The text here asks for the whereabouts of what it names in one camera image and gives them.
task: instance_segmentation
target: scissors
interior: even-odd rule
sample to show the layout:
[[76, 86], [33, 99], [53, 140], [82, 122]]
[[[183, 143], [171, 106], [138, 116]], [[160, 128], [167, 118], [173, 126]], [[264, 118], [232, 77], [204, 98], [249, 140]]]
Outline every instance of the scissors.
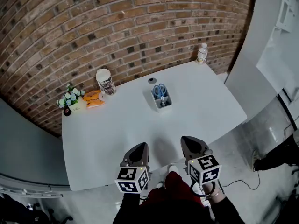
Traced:
[[161, 99], [162, 106], [166, 106], [165, 103], [164, 103], [164, 97], [165, 97], [166, 92], [167, 92], [166, 86], [163, 85], [163, 84], [155, 85], [154, 88], [153, 88], [153, 95], [157, 99]]

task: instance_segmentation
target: flower pot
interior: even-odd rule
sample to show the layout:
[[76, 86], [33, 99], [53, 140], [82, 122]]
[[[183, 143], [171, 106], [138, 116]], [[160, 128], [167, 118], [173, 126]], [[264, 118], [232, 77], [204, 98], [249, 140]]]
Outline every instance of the flower pot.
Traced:
[[86, 101], [84, 101], [82, 97], [79, 97], [78, 102], [73, 105], [70, 105], [69, 109], [72, 112], [79, 112], [81, 110], [85, 110], [86, 109]]

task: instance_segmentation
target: marker cube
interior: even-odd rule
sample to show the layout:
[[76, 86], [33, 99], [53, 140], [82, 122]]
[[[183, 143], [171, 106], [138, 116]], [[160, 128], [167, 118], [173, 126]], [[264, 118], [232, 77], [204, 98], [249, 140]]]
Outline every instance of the marker cube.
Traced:
[[146, 167], [120, 167], [115, 183], [122, 193], [141, 193], [149, 182]]
[[199, 185], [217, 180], [221, 167], [212, 154], [188, 161], [188, 173]]

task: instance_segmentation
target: white cylinder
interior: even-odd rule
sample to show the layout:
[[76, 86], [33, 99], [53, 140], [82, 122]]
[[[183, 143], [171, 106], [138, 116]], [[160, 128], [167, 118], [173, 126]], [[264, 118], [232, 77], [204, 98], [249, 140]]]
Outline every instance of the white cylinder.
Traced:
[[111, 73], [109, 70], [99, 69], [97, 71], [96, 79], [101, 90], [103, 89], [104, 92], [108, 95], [113, 95], [116, 92], [116, 88], [111, 78]]
[[202, 64], [206, 61], [206, 56], [207, 56], [207, 44], [202, 43], [201, 48], [198, 49], [198, 54], [197, 54], [197, 62]]

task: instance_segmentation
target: shoe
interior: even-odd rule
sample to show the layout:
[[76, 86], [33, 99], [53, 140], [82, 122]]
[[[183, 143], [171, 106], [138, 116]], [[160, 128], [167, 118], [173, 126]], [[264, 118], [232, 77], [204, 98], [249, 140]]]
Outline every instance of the shoe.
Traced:
[[168, 173], [170, 173], [170, 172], [176, 172], [179, 175], [178, 168], [174, 165], [169, 166], [169, 172]]
[[253, 172], [255, 172], [255, 169], [254, 169], [254, 164], [255, 164], [255, 162], [256, 162], [257, 160], [261, 160], [261, 159], [262, 159], [262, 158], [261, 158], [260, 153], [258, 152], [257, 149], [255, 149], [255, 150], [253, 151], [253, 154], [252, 154], [252, 162], [251, 162], [251, 170], [252, 170]]
[[165, 188], [165, 184], [164, 184], [164, 182], [159, 182], [159, 183], [157, 184], [156, 188], [157, 188], [157, 189], [159, 189], [159, 188]]

